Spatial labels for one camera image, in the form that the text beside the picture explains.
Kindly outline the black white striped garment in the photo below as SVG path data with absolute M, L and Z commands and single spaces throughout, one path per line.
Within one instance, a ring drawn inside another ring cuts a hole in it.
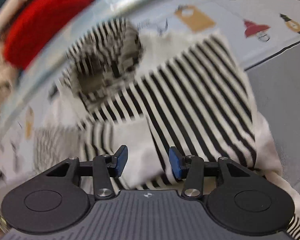
M 115 190 L 179 189 L 170 147 L 210 162 L 227 157 L 290 194 L 296 210 L 288 233 L 300 239 L 300 194 L 283 179 L 268 122 L 222 35 L 140 35 L 114 19 L 66 56 L 59 96 L 35 133 L 36 172 L 125 144 L 128 163 L 111 180 Z

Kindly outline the red folded blanket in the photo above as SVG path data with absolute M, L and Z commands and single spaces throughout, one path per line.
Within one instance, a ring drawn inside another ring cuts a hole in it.
M 3 56 L 25 70 L 44 46 L 94 0 L 33 0 L 17 17 L 7 35 Z

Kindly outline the printed deer bed sheet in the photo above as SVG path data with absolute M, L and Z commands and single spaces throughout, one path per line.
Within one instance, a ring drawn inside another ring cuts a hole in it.
M 214 22 L 204 33 L 220 31 L 244 69 L 300 41 L 300 0 L 96 0 L 71 20 L 33 61 L 0 115 L 0 170 L 12 180 L 32 171 L 32 145 L 25 125 L 38 127 L 49 95 L 66 67 L 67 49 L 90 28 L 127 17 L 142 31 L 190 32 L 177 15 L 194 6 Z

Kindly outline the light blue patterned blanket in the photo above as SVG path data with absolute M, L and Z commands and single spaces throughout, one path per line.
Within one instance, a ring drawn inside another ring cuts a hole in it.
M 23 73 L 19 85 L 1 108 L 0 128 L 19 115 L 29 97 L 75 51 L 97 24 L 122 16 L 149 0 L 95 0 L 71 20 L 34 59 Z

